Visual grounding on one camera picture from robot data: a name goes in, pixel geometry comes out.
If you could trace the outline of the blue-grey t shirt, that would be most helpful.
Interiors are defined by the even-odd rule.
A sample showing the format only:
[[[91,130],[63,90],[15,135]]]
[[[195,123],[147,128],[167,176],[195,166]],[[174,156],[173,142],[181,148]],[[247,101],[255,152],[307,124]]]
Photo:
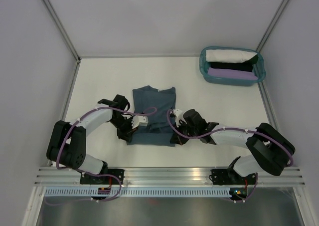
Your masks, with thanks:
[[[151,107],[155,107],[157,113],[148,117],[148,125],[138,128],[133,134],[131,142],[128,142],[127,145],[174,147],[175,144],[170,142],[173,130],[168,124],[166,113],[169,109],[175,108],[175,88],[159,90],[151,86],[144,86],[134,89],[133,102],[136,113],[143,113]]]

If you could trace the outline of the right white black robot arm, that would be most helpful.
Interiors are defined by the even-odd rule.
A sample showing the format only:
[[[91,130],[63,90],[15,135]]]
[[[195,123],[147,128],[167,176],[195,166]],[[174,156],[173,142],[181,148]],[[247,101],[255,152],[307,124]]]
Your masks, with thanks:
[[[173,130],[172,143],[183,145],[188,140],[199,140],[203,144],[248,149],[250,155],[236,157],[226,169],[229,181],[234,184],[259,172],[280,176],[286,167],[294,164],[295,147],[268,123],[250,128],[230,127],[207,122],[194,109],[168,110],[166,118]]]

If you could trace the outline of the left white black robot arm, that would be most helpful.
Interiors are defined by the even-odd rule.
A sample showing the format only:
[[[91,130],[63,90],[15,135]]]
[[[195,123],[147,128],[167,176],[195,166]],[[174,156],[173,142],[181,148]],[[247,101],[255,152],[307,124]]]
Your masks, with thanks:
[[[124,115],[130,103],[122,95],[113,100],[101,99],[94,109],[73,122],[55,123],[46,152],[47,159],[81,173],[91,174],[98,184],[104,184],[109,178],[108,164],[86,152],[86,138],[104,123],[111,123],[117,130],[117,137],[131,142],[135,131],[132,118]]]

